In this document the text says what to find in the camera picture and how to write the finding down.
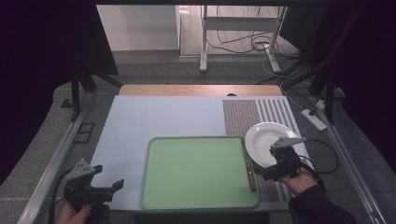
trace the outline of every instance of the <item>white plate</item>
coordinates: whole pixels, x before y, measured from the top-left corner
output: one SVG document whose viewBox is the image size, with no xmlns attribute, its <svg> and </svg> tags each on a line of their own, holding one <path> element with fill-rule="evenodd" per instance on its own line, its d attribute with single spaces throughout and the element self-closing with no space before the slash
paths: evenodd
<svg viewBox="0 0 396 224">
<path fill-rule="evenodd" d="M 254 125 L 247 131 L 245 137 L 248 155 L 263 168 L 276 164 L 276 159 L 270 153 L 270 146 L 279 137 L 296 138 L 298 136 L 290 128 L 279 123 L 264 122 Z M 304 153 L 302 143 L 294 145 L 293 148 L 297 154 Z"/>
</svg>

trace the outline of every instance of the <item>power strip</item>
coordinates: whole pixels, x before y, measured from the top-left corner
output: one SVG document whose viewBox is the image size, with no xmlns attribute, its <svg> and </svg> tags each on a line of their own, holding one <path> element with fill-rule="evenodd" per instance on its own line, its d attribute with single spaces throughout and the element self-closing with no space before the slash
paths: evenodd
<svg viewBox="0 0 396 224">
<path fill-rule="evenodd" d="M 327 126 L 317 118 L 316 115 L 309 115 L 309 110 L 305 109 L 301 112 L 301 114 L 311 122 L 318 129 L 318 131 L 323 132 L 327 129 Z"/>
</svg>

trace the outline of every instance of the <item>green tray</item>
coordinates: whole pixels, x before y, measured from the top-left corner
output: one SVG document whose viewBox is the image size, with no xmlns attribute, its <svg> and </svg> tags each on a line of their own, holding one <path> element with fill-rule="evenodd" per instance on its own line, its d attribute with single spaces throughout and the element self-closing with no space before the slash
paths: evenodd
<svg viewBox="0 0 396 224">
<path fill-rule="evenodd" d="M 240 136 L 158 137 L 149 143 L 141 204 L 146 209 L 252 207 Z"/>
</svg>

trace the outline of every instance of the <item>human hand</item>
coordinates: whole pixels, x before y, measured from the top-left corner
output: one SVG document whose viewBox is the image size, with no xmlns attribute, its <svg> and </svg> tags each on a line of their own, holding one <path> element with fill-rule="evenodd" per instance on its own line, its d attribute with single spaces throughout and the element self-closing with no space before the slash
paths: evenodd
<svg viewBox="0 0 396 224">
<path fill-rule="evenodd" d="M 297 176 L 294 178 L 284 176 L 279 178 L 278 181 L 285 184 L 295 196 L 318 184 L 312 174 L 303 167 L 299 169 Z"/>
<path fill-rule="evenodd" d="M 92 204 L 84 204 L 79 212 L 77 213 L 73 205 L 64 200 L 61 208 L 56 215 L 56 224 L 84 224 L 87 216 L 90 214 L 92 209 Z"/>
</svg>

